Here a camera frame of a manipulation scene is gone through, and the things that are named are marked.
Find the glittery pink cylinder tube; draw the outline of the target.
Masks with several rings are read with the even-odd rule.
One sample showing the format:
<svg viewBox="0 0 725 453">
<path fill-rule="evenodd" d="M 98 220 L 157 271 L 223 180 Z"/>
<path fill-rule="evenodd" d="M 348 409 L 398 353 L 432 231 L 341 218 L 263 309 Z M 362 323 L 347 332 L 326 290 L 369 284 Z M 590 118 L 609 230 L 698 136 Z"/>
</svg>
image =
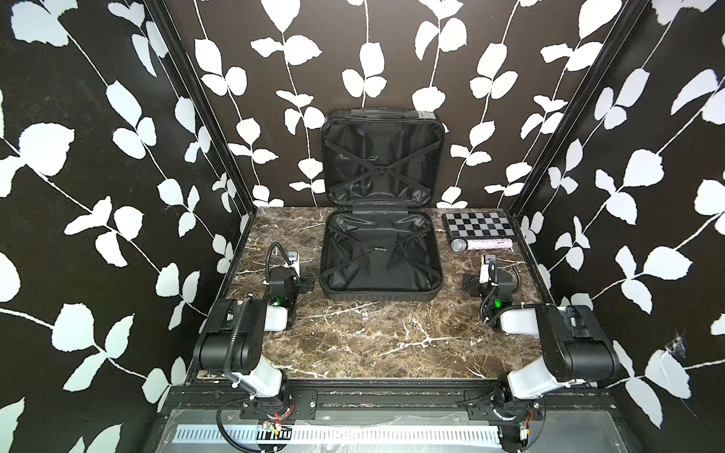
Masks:
<svg viewBox="0 0 725 453">
<path fill-rule="evenodd" d="M 479 251 L 479 250 L 500 250 L 509 249 L 514 246 L 510 238 L 500 239 L 464 239 L 456 238 L 449 242 L 450 248 L 456 252 Z"/>
</svg>

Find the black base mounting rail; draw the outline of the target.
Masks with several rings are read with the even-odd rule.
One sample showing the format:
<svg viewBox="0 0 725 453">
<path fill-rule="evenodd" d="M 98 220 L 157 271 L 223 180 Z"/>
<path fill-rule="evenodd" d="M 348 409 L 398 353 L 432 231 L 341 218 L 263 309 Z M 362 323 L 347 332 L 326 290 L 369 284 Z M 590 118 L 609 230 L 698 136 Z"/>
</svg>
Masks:
<svg viewBox="0 0 725 453">
<path fill-rule="evenodd" d="M 213 415 L 229 411 L 241 419 L 320 420 L 345 415 L 434 415 L 462 413 L 464 420 L 515 425 L 553 421 L 557 415 L 621 417 L 613 396 L 590 386 L 562 388 L 534 400 L 513 399 L 496 379 L 290 379 L 281 395 L 253 398 L 243 390 L 208 381 L 174 387 L 160 413 Z"/>
</svg>

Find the black ribbed hard-shell suitcase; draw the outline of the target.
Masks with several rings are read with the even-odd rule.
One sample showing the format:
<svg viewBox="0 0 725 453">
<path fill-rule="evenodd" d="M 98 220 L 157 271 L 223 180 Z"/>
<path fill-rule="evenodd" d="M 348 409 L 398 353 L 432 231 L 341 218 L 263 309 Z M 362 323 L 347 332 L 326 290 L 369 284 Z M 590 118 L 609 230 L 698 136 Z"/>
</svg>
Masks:
<svg viewBox="0 0 725 453">
<path fill-rule="evenodd" d="M 333 301 L 433 300 L 444 285 L 434 199 L 445 128 L 432 112 L 336 109 L 321 128 L 327 217 L 319 285 Z"/>
</svg>

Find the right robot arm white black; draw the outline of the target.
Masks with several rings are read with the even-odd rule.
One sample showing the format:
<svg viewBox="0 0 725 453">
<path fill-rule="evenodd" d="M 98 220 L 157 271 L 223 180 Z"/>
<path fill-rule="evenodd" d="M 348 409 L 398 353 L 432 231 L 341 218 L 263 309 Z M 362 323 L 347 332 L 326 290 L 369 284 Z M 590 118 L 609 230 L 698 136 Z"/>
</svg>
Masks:
<svg viewBox="0 0 725 453">
<path fill-rule="evenodd" d="M 515 304 L 518 282 L 495 268 L 485 282 L 464 275 L 463 288 L 481 298 L 483 324 L 505 334 L 534 337 L 540 343 L 538 358 L 500 380 L 493 396 L 496 402 L 536 400 L 564 387 L 607 381 L 619 373 L 613 344 L 589 307 Z"/>
</svg>

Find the black white checkerboard plate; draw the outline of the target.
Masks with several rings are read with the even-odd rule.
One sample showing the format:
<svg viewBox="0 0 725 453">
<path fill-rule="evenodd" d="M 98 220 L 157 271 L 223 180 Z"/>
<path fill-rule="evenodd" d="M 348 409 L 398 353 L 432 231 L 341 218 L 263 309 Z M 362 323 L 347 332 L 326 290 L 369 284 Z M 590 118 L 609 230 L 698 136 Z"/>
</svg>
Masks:
<svg viewBox="0 0 725 453">
<path fill-rule="evenodd" d="M 442 220 L 451 239 L 482 240 L 515 237 L 514 228 L 507 216 L 497 211 L 444 213 Z"/>
</svg>

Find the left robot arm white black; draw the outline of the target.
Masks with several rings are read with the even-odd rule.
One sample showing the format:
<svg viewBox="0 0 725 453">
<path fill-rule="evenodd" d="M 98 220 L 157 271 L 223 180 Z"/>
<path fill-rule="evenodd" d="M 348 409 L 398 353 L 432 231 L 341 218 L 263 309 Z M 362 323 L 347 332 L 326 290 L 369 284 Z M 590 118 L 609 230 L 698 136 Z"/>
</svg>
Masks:
<svg viewBox="0 0 725 453">
<path fill-rule="evenodd" d="M 194 346 L 196 370 L 224 379 L 257 398 L 280 398 L 283 371 L 264 356 L 264 334 L 292 328 L 298 298 L 313 290 L 315 277 L 289 267 L 274 267 L 261 298 L 221 298 L 214 302 Z"/>
</svg>

